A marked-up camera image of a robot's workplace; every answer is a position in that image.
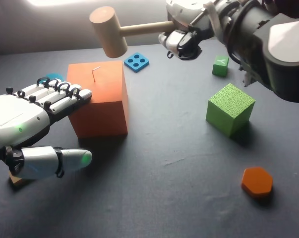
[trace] table surface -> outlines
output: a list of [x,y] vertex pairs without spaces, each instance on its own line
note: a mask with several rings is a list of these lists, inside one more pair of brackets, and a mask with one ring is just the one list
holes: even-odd
[[[212,75],[216,40],[201,44],[194,61],[168,59],[160,45],[130,47],[150,65],[124,67],[130,130],[126,138],[78,141],[68,118],[37,145],[89,148],[92,164],[62,179],[21,189],[8,183],[0,161],[0,238],[299,238],[299,104],[229,62],[227,78]],[[101,49],[0,56],[0,94],[22,89],[70,63],[111,60]],[[208,99],[228,83],[255,100],[250,124],[234,139],[205,121]],[[240,187],[247,167],[274,177],[265,204]]]

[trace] wooden mallet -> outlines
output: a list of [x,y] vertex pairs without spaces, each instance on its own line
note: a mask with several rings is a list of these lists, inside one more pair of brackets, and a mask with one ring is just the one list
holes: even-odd
[[171,32],[176,29],[172,21],[134,26],[120,26],[115,10],[110,6],[100,7],[90,14],[90,21],[104,49],[110,58],[117,58],[127,51],[125,36]]

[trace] small green cube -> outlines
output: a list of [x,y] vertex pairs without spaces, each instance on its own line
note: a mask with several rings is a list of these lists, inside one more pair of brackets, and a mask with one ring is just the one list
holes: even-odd
[[229,57],[216,56],[213,63],[212,74],[220,77],[227,76],[228,73]]
[[228,84],[209,99],[206,120],[227,136],[232,136],[252,113],[255,100]]

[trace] background wall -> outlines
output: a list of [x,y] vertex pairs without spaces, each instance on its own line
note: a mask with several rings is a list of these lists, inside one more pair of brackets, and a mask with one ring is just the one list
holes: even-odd
[[[82,0],[55,6],[0,0],[0,55],[100,48],[89,15],[105,5],[114,7],[121,26],[167,20],[165,0]],[[157,37],[151,34],[126,39],[130,46],[149,45],[157,44]]]

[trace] letter on green cube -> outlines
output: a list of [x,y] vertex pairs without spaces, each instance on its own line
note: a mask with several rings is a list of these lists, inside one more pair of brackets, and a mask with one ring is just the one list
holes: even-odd
[[252,97],[228,84],[209,99],[206,120],[231,136],[249,120],[254,104]]
[[227,76],[228,73],[229,57],[216,56],[213,63],[212,74],[220,77]]

